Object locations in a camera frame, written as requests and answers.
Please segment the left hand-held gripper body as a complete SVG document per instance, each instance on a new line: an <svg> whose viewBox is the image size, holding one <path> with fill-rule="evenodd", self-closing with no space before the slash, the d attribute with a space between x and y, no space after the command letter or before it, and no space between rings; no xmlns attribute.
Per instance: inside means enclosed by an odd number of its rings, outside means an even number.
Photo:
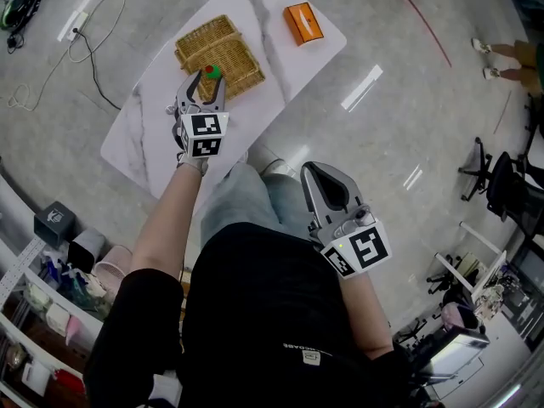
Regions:
<svg viewBox="0 0 544 408"><path fill-rule="evenodd" d="M208 158L220 154L229 122L227 112L183 113L176 105L173 116L174 140L188 157Z"/></svg>

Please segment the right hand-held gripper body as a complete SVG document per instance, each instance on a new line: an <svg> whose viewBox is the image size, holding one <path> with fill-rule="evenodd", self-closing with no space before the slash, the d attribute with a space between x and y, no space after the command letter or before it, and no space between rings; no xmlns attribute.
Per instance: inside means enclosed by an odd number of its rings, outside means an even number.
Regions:
<svg viewBox="0 0 544 408"><path fill-rule="evenodd" d="M368 205L338 212L313 208L310 212L310 236L341 278L361 275L392 257L383 223Z"/></svg>

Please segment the woven wicker basket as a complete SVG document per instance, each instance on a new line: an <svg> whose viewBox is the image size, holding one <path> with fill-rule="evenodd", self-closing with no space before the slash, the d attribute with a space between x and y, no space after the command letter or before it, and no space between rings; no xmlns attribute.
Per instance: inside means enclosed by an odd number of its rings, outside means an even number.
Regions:
<svg viewBox="0 0 544 408"><path fill-rule="evenodd" d="M175 41L174 55L187 74L218 67L231 100L265 80L260 64L230 18L221 14Z"/></svg>

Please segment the person's left forearm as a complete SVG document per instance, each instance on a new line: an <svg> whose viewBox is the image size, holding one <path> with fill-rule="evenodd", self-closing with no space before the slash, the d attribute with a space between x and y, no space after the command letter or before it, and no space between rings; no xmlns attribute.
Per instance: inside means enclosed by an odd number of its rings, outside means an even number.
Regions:
<svg viewBox="0 0 544 408"><path fill-rule="evenodd" d="M176 169L136 240L133 272L155 269L179 277L201 180L200 170L190 164Z"/></svg>

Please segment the person's left hand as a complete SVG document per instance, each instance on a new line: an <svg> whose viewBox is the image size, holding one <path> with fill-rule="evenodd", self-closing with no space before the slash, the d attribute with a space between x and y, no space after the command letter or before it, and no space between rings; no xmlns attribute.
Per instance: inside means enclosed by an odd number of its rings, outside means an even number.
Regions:
<svg viewBox="0 0 544 408"><path fill-rule="evenodd" d="M182 165L193 167L204 177L208 169L208 159L206 157L191 157L186 152L180 151L177 154L177 167Z"/></svg>

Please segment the person's right leg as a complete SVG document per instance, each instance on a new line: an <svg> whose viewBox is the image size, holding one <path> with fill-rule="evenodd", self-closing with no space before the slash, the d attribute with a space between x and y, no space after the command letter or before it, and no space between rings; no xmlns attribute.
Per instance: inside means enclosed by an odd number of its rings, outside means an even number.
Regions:
<svg viewBox="0 0 544 408"><path fill-rule="evenodd" d="M279 173L264 175L262 180L282 230L309 241L309 225L314 217L308 210L302 185L295 178Z"/></svg>

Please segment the person's leg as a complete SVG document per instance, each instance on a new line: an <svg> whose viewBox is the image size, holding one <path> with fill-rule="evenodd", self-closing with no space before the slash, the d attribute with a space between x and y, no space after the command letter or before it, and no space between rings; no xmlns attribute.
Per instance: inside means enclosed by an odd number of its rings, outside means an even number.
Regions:
<svg viewBox="0 0 544 408"><path fill-rule="evenodd" d="M243 162L233 166L203 207L201 246L223 228L238 223L284 231L263 180L252 166Z"/></svg>
<svg viewBox="0 0 544 408"><path fill-rule="evenodd" d="M314 217L308 210L302 185L295 178L279 173L264 175L262 180L282 230L309 241L309 225Z"/></svg>

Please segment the person's white right shoe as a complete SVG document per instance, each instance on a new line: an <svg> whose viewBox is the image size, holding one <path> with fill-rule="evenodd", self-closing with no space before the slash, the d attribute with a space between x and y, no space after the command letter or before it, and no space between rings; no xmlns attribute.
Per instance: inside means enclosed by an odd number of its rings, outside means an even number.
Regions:
<svg viewBox="0 0 544 408"><path fill-rule="evenodd" d="M276 158L263 169L260 176L265 177L272 174L286 175L294 178L296 176L296 171L292 169L283 159Z"/></svg>

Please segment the person's left leg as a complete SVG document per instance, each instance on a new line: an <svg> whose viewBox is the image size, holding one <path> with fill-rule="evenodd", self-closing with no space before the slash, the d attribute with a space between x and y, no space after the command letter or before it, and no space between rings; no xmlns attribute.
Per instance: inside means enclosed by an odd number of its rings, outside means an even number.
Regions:
<svg viewBox="0 0 544 408"><path fill-rule="evenodd" d="M252 166L243 162L233 166L203 207L201 246L223 228L238 223L284 231L263 180Z"/></svg>

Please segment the person's black shirt torso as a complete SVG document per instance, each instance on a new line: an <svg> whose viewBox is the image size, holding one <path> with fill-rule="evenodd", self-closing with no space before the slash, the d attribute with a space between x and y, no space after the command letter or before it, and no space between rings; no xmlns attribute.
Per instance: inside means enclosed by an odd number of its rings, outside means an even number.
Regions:
<svg viewBox="0 0 544 408"><path fill-rule="evenodd" d="M91 408L402 408L410 367L356 346L332 266L307 241L232 224L191 287L129 274L94 344Z"/></svg>

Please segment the white power strip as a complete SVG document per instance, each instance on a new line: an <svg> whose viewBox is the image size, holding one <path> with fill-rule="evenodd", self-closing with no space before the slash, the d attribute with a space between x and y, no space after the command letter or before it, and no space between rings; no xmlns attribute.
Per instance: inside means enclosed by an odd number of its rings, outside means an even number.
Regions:
<svg viewBox="0 0 544 408"><path fill-rule="evenodd" d="M57 36L58 42L72 42L76 38L75 30L81 30L88 20L88 13L74 10Z"/></svg>

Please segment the black office chair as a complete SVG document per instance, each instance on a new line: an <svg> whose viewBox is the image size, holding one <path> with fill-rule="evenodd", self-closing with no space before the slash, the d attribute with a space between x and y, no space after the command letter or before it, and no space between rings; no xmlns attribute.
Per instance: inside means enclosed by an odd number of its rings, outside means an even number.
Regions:
<svg viewBox="0 0 544 408"><path fill-rule="evenodd" d="M529 239L544 236L544 165L533 165L527 156L513 159L506 151L494 160L479 137L474 145L479 150L479 168L457 169L460 174L476 178L461 200L470 201L474 194L484 194L487 209L502 221L510 218Z"/></svg>

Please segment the pink plastic basket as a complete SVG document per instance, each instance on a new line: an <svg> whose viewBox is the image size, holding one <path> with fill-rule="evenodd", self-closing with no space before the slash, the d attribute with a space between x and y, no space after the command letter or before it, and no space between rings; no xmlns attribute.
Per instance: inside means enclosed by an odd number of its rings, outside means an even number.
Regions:
<svg viewBox="0 0 544 408"><path fill-rule="evenodd" d="M132 253L126 247L115 245L94 265L92 274L107 292L116 295L130 272L131 260Z"/></svg>

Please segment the round black robot vacuum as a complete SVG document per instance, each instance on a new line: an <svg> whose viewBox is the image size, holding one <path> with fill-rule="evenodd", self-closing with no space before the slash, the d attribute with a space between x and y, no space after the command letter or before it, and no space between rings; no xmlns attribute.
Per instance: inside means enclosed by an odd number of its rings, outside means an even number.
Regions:
<svg viewBox="0 0 544 408"><path fill-rule="evenodd" d="M16 33L38 11L42 0L10 0L0 16L0 29Z"/></svg>

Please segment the white metal shelf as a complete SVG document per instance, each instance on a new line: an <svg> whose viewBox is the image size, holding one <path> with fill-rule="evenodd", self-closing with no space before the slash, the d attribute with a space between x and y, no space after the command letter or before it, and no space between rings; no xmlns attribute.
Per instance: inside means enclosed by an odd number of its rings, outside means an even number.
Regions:
<svg viewBox="0 0 544 408"><path fill-rule="evenodd" d="M36 223L0 173L0 406L90 408L82 373L110 305Z"/></svg>

